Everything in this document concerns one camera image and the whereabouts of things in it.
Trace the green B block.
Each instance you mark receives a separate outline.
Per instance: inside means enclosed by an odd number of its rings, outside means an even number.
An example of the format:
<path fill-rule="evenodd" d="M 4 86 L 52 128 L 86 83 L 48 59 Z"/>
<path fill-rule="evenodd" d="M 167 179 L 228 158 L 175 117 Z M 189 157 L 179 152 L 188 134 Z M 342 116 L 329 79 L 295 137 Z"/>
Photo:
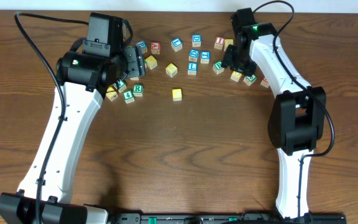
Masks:
<path fill-rule="evenodd" d="M 222 67 L 222 61 L 218 60 L 217 62 L 213 63 L 213 71 L 215 74 L 219 75 L 224 71 L 224 67 Z"/>

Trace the yellow C block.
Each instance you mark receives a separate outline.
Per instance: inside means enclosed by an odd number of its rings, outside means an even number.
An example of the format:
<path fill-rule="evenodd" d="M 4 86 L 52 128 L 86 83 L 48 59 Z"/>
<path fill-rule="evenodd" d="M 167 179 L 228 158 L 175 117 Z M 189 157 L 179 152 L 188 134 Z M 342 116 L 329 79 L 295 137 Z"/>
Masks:
<path fill-rule="evenodd" d="M 172 90 L 173 101 L 181 101 L 182 97 L 183 97 L 182 90 L 180 88 Z"/>

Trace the yellow O block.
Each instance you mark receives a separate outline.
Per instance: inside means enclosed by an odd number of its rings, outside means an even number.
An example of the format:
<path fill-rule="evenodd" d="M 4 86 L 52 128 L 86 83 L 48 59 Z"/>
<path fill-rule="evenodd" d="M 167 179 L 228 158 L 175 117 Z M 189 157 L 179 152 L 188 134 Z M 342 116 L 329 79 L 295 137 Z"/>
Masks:
<path fill-rule="evenodd" d="M 235 81 L 235 82 L 239 82 L 239 80 L 241 79 L 241 77 L 242 77 L 242 74 L 239 73 L 239 72 L 233 71 L 233 72 L 231 73 L 231 80 L 233 80 L 233 81 Z"/>

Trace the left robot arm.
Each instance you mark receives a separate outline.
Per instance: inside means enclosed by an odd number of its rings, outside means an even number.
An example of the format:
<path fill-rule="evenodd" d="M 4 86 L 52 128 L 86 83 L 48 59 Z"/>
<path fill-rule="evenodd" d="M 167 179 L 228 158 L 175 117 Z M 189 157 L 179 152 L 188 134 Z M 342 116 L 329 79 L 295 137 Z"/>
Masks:
<path fill-rule="evenodd" d="M 57 64 L 58 86 L 39 149 L 14 194 L 0 196 L 6 223 L 108 223 L 110 212 L 97 205 L 73 205 L 73 182 L 90 124 L 108 88 L 145 75 L 139 47 L 119 52 L 69 51 Z"/>

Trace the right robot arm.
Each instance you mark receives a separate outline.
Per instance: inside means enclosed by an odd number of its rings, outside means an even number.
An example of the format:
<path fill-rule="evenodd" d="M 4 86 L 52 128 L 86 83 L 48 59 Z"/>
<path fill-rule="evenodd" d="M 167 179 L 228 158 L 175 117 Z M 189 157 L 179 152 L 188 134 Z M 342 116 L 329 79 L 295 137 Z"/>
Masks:
<path fill-rule="evenodd" d="M 279 157 L 279 190 L 275 208 L 281 220 L 305 221 L 308 171 L 316 142 L 323 135 L 326 94 L 312 87 L 293 66 L 271 23 L 232 25 L 235 41 L 222 66 L 247 77 L 260 69 L 275 101 L 268 136 Z"/>

